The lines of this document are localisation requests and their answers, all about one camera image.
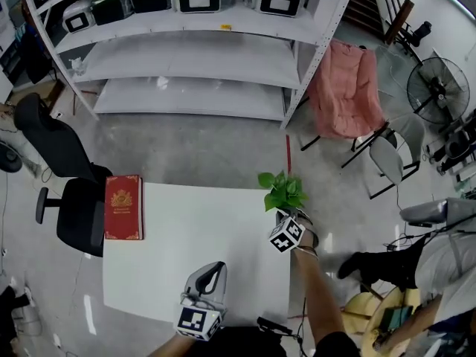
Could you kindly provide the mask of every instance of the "leaf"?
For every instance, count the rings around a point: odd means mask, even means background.
[[[296,177],[296,193],[301,194],[303,192],[303,182],[299,177]]]
[[[273,196],[271,193],[268,193],[265,196],[265,210],[268,211],[272,208],[281,206],[283,202],[279,200],[276,196]]]
[[[270,189],[274,184],[274,175],[270,172],[260,173],[258,175],[260,186]]]
[[[286,200],[286,187],[283,185],[279,188],[274,188],[272,191],[271,191],[271,195],[273,197],[276,197],[277,199],[279,199],[280,201],[284,202]]]
[[[286,202],[288,203],[289,206],[292,206],[294,208],[298,208],[300,206],[303,206],[301,204],[300,199],[298,197],[289,197]]]
[[[286,176],[284,175],[283,171],[281,171],[280,174],[277,175],[276,178],[274,179],[274,187],[276,189],[285,187],[286,189]]]
[[[296,192],[298,191],[297,188],[298,188],[298,183],[295,180],[291,182],[289,182],[288,180],[288,186],[286,187],[286,189],[288,190],[288,193],[290,195],[296,194]]]

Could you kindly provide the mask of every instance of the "pink cloth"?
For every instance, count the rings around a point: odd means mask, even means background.
[[[307,88],[320,136],[357,138],[385,123],[373,51],[333,39]]]

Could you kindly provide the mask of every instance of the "wall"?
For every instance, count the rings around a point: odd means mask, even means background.
[[[419,57],[422,60],[431,57],[435,48],[441,57],[456,63],[469,81],[468,110],[476,108],[476,49],[468,55],[476,44],[476,22],[450,0],[411,1],[415,4],[408,17],[412,28],[417,29],[424,21],[433,25],[431,34],[416,49]]]

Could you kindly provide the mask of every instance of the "staircase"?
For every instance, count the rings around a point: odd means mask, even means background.
[[[384,39],[384,28],[380,19],[377,0],[349,0],[342,19]]]

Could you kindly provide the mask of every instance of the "black bag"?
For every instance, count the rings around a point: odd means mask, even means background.
[[[54,70],[51,59],[45,56],[35,35],[29,30],[25,31],[20,41],[19,50],[31,82],[38,83],[46,77],[50,70]]]

